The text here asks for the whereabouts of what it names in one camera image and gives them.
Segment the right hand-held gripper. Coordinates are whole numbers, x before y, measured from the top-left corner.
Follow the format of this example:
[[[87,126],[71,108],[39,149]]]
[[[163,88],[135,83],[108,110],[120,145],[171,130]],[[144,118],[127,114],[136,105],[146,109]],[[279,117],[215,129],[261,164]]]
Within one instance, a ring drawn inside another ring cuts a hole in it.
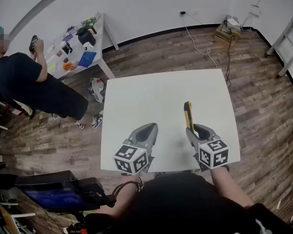
[[[192,147],[195,148],[194,155],[201,169],[215,169],[228,163],[230,147],[215,131],[205,125],[194,124],[194,131],[186,128],[186,135]]]

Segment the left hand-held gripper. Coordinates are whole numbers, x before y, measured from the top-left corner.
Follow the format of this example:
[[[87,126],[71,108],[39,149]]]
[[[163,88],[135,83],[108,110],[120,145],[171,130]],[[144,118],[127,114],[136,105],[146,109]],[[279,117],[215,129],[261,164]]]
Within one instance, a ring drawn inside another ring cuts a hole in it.
[[[152,147],[157,135],[156,123],[145,124],[135,129],[112,157],[116,169],[132,176],[147,173],[154,159]]]

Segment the yellow black utility knife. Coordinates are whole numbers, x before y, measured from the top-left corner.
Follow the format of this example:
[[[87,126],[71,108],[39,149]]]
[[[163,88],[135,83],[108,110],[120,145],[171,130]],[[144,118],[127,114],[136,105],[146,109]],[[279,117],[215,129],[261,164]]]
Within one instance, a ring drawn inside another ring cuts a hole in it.
[[[185,112],[187,128],[189,128],[192,132],[194,132],[191,109],[192,109],[191,102],[189,102],[189,101],[185,102],[184,103],[184,112]]]

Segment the person's left forearm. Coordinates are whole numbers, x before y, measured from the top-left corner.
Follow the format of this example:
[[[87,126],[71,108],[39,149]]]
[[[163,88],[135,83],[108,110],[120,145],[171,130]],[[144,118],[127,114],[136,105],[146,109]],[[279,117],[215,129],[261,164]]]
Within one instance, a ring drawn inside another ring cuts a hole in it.
[[[120,217],[128,209],[137,194],[136,182],[139,182],[139,177],[140,175],[124,176],[121,183],[124,183],[125,186],[116,196],[114,207],[102,206],[100,209],[95,210],[94,213],[107,214],[113,218]]]

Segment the person's right forearm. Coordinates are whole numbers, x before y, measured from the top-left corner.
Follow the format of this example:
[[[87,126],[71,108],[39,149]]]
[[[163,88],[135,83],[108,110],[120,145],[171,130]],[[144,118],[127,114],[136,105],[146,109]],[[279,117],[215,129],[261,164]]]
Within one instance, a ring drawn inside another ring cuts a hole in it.
[[[231,177],[226,167],[219,167],[210,170],[211,178],[218,193],[244,208],[254,205],[254,202],[246,192]]]

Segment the white plastic bag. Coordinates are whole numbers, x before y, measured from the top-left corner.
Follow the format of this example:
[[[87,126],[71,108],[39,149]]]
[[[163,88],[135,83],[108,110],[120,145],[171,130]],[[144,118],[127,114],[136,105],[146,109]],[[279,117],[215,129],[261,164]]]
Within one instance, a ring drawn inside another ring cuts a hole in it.
[[[94,96],[94,98],[99,102],[103,103],[104,96],[102,95],[102,91],[105,89],[105,83],[99,78],[91,78],[90,79],[90,94]]]

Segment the white long table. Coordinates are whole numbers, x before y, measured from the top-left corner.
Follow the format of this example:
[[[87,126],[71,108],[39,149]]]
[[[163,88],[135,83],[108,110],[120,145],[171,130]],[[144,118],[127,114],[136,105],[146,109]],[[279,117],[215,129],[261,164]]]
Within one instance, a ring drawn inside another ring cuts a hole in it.
[[[119,50],[119,47],[105,20],[105,13],[96,13],[95,18],[97,19],[97,21],[94,23],[94,29],[97,31],[97,33],[92,35],[96,40],[96,44],[93,47],[93,52],[96,53],[96,56],[89,66],[93,67],[98,65],[109,79],[113,79],[115,78],[115,75],[112,73],[112,71],[103,59],[104,32],[108,34],[115,49]],[[55,78],[60,80],[71,77],[87,69],[86,67],[78,65],[75,69],[71,71],[64,70],[64,58],[68,58],[68,62],[76,64],[79,63],[83,53],[85,52],[83,45],[78,40],[78,36],[76,35],[76,33],[73,33],[73,37],[68,41],[73,49],[73,52],[68,55],[63,52],[61,56],[57,56],[57,53],[62,50],[60,44],[63,41],[64,37],[65,35],[63,33],[60,34],[57,38],[48,43],[44,49],[44,56],[46,59],[48,72]]]

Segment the blue cloth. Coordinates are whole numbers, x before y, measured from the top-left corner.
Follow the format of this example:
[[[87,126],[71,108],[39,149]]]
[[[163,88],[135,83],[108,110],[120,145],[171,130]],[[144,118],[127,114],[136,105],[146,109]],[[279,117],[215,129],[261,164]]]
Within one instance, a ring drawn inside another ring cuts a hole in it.
[[[96,52],[84,52],[78,65],[88,68],[92,64],[95,56],[96,56]]]

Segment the stacked wooden crates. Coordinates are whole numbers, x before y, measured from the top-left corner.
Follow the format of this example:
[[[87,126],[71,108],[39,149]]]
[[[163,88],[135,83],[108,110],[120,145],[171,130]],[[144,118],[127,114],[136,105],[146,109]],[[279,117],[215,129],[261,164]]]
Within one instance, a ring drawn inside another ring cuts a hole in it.
[[[228,28],[224,23],[220,24],[214,34],[214,40],[226,48],[231,48],[241,37],[241,31]]]

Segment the black monitor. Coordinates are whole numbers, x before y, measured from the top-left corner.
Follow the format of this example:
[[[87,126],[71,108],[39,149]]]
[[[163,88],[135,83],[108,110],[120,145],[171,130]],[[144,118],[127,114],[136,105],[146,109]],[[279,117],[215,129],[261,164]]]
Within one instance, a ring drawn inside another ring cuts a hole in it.
[[[71,171],[18,177],[15,186],[49,212],[73,214],[114,207],[114,195],[106,195],[95,177],[77,179]]]

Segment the black kettle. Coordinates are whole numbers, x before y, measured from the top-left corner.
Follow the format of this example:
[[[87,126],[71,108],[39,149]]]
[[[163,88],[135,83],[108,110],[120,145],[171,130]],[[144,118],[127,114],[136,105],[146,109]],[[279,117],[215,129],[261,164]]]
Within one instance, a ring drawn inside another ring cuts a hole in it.
[[[96,44],[96,40],[92,34],[92,32],[85,27],[81,27],[77,30],[76,35],[78,36],[79,42],[84,45],[85,43],[89,42],[92,46]]]

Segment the black white box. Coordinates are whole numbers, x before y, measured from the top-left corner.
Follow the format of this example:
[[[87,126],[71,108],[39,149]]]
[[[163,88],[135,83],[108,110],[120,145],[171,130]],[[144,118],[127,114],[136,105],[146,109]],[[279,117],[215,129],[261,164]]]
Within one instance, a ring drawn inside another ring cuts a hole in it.
[[[63,51],[69,55],[70,53],[72,53],[72,47],[70,46],[70,44],[66,41],[62,41],[60,44],[61,48],[63,49]]]

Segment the white router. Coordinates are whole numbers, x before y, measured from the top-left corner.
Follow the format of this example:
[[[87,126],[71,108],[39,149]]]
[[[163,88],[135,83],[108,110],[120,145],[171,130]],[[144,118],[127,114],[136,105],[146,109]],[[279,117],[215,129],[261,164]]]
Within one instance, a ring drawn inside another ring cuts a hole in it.
[[[236,31],[240,30],[240,25],[234,18],[227,18],[226,19],[226,25],[231,30],[236,30]]]

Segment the green potted plant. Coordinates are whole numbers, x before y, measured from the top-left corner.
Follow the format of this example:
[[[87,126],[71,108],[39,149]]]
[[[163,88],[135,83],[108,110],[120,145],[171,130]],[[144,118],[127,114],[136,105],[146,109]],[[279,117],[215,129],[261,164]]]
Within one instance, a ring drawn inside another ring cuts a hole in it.
[[[82,21],[82,26],[86,27],[86,28],[93,27],[96,22],[97,22],[97,18],[96,17],[91,17],[89,19],[86,19],[86,20]]]

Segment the black handheld device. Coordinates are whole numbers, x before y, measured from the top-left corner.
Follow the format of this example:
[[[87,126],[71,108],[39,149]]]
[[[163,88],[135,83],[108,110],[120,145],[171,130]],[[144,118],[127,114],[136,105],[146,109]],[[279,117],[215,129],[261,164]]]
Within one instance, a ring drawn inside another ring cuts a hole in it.
[[[30,42],[30,45],[29,45],[29,52],[33,55],[35,52],[34,52],[34,44],[35,42],[38,40],[38,36],[37,35],[34,35],[31,39],[31,42]]]

